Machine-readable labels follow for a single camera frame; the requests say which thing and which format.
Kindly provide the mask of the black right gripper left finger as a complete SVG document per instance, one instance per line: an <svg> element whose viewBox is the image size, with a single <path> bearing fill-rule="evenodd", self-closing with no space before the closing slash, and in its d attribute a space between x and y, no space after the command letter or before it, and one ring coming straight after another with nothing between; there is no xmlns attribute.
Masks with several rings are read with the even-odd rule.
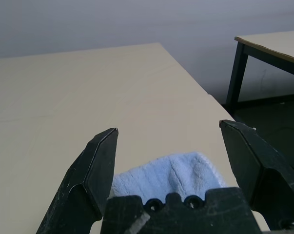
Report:
<svg viewBox="0 0 294 234"><path fill-rule="evenodd" d="M102 219L114 177L118 129L91 139L67 170L39 234L88 234Z"/></svg>

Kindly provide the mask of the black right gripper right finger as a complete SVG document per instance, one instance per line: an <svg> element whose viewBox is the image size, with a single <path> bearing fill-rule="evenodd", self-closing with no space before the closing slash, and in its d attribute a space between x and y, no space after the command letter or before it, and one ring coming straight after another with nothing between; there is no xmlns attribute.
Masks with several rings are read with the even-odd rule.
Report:
<svg viewBox="0 0 294 234"><path fill-rule="evenodd" d="M237 184L270 230L294 230L294 168L251 127L221 120L219 127Z"/></svg>

